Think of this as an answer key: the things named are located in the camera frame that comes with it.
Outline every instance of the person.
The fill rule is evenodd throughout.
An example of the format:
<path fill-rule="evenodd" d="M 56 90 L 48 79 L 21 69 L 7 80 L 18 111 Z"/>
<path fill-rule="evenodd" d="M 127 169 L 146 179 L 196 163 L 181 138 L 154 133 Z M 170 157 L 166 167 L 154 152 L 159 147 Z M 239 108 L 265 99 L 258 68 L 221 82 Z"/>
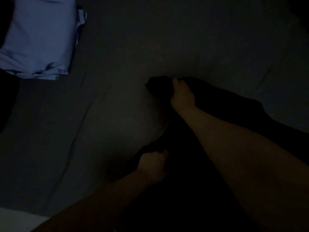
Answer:
<path fill-rule="evenodd" d="M 173 79 L 173 109 L 190 126 L 227 185 L 262 231 L 309 231 L 309 167 L 267 138 L 195 106 L 184 81 Z M 33 232 L 113 231 L 124 210 L 168 175 L 168 152 L 145 153 L 137 169 L 99 189 Z"/>

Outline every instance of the gray surface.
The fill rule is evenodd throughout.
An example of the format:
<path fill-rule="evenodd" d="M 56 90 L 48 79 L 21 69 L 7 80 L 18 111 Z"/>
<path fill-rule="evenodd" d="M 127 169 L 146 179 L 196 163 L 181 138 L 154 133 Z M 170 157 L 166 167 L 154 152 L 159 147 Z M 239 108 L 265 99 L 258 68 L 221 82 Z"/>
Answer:
<path fill-rule="evenodd" d="M 283 1 L 77 1 L 70 75 L 22 80 L 0 136 L 0 206 L 51 216 L 117 176 L 168 123 L 152 76 L 195 74 L 309 132 L 308 40 Z"/>

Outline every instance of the black garment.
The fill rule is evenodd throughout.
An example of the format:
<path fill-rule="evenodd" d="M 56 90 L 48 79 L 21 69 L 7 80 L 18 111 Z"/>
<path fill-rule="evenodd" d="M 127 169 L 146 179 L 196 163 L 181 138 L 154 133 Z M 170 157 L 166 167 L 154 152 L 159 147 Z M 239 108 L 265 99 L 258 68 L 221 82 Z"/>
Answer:
<path fill-rule="evenodd" d="M 196 106 L 201 110 L 258 132 L 308 163 L 305 150 L 309 134 L 272 120 L 256 100 L 218 89 L 196 78 L 183 80 L 195 94 Z M 124 230 L 256 231 L 197 137 L 171 109 L 172 79 L 150 78 L 146 87 L 170 108 L 174 119 L 163 136 L 137 153 L 128 172 L 136 169 L 143 153 L 164 149 L 170 152 L 166 165 L 172 172 L 132 203 L 124 214 Z"/>
<path fill-rule="evenodd" d="M 13 16 L 14 3 L 10 0 L 0 0 L 1 11 L 1 25 L 0 25 L 0 47 L 4 43 L 6 33 L 9 29 L 10 22 Z M 0 132 L 5 127 L 12 107 L 15 103 L 19 88 L 19 78 L 6 73 L 0 69 Z"/>

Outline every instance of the folded clothes stack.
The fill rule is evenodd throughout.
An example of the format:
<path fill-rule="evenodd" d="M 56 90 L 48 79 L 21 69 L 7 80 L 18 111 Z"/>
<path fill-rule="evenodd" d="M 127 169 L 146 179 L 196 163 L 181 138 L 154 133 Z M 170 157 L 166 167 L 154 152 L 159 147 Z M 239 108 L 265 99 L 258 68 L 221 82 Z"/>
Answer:
<path fill-rule="evenodd" d="M 20 78 L 57 80 L 68 74 L 86 19 L 75 0 L 15 0 L 0 68 Z"/>

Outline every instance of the blue folded sheet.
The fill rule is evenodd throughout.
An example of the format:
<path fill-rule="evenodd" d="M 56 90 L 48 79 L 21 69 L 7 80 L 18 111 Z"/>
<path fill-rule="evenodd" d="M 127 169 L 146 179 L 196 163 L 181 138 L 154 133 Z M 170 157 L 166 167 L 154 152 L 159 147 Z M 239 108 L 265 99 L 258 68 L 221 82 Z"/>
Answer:
<path fill-rule="evenodd" d="M 68 74 L 86 18 L 75 0 L 15 0 L 0 68 L 21 78 L 57 80 Z"/>

